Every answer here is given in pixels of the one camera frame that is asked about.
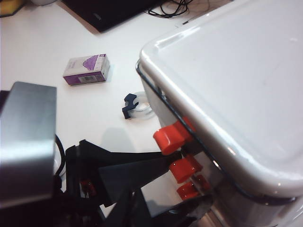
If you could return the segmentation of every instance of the purple packaging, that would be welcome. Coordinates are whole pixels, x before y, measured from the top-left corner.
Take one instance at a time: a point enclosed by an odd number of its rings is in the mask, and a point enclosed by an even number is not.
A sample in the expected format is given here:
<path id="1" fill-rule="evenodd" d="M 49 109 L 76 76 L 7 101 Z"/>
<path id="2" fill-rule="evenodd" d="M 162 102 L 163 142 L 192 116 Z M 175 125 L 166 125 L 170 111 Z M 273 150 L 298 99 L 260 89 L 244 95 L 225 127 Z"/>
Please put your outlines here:
<path id="1" fill-rule="evenodd" d="M 109 70 L 106 54 L 69 60 L 63 78 L 69 85 L 105 81 Z"/>

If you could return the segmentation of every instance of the barcode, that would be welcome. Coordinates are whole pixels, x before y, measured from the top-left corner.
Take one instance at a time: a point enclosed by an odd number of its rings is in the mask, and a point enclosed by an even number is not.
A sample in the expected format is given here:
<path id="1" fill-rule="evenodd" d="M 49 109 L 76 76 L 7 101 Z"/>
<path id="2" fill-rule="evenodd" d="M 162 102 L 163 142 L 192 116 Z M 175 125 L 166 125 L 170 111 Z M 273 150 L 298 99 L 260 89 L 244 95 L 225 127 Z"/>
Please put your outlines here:
<path id="1" fill-rule="evenodd" d="M 89 83 L 97 81 L 95 76 L 79 77 L 81 83 Z"/>

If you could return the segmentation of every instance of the roll of tape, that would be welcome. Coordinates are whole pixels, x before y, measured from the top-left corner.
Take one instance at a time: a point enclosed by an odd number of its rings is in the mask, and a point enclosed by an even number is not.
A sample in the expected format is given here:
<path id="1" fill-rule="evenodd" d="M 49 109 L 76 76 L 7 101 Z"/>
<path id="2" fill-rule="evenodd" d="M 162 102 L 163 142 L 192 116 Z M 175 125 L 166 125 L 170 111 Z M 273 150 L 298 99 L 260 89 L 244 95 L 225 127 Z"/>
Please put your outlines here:
<path id="1" fill-rule="evenodd" d="M 134 103 L 139 103 L 136 108 L 129 110 L 129 116 L 131 118 L 140 118 L 140 119 L 150 119 L 155 115 L 155 112 L 152 110 L 150 104 L 148 103 L 147 96 L 145 92 L 134 93 L 137 98 L 134 99 Z"/>

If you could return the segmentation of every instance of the red clip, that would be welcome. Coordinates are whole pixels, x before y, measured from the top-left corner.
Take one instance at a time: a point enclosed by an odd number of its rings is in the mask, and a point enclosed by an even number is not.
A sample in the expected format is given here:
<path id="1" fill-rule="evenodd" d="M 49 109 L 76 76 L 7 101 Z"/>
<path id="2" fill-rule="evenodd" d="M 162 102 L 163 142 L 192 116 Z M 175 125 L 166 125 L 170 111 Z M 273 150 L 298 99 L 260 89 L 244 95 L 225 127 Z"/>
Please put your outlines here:
<path id="1" fill-rule="evenodd" d="M 201 189 L 203 189 L 204 191 L 208 191 L 211 189 L 209 182 L 207 182 L 207 180 L 202 175 L 198 175 L 196 177 L 196 179 L 198 180 L 199 184 L 201 185 Z"/>
<path id="2" fill-rule="evenodd" d="M 203 166 L 201 166 L 200 163 L 197 162 L 197 160 L 194 158 L 194 156 L 192 154 L 186 155 L 185 158 L 196 169 L 196 172 L 200 172 L 203 169 Z"/>
<path id="3" fill-rule="evenodd" d="M 90 180 L 81 181 L 80 184 L 85 195 L 89 197 L 97 195 L 96 189 Z"/>
<path id="4" fill-rule="evenodd" d="M 194 173 L 202 169 L 202 166 L 197 161 L 194 162 L 193 159 L 195 160 L 194 157 L 183 158 L 176 160 L 170 164 L 169 169 L 171 170 L 178 183 L 186 181 Z"/>
<path id="5" fill-rule="evenodd" d="M 194 130 L 189 120 L 183 118 L 186 124 Z M 163 155 L 170 155 L 186 142 L 190 142 L 193 138 L 184 128 L 181 122 L 177 121 L 174 124 L 163 127 L 156 131 L 153 135 Z"/>
<path id="6" fill-rule="evenodd" d="M 193 198 L 199 195 L 199 192 L 191 181 L 179 187 L 177 189 L 177 193 L 179 194 L 182 200 Z"/>

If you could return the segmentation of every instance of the laptop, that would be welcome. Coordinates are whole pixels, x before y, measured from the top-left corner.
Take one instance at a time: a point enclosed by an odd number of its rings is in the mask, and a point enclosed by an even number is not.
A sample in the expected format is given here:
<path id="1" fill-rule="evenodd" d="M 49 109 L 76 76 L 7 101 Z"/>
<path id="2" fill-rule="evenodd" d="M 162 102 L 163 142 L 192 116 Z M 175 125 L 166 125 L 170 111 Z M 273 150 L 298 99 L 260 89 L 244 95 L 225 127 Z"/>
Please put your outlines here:
<path id="1" fill-rule="evenodd" d="M 63 0 L 63 3 L 98 31 L 105 31 L 163 0 Z"/>

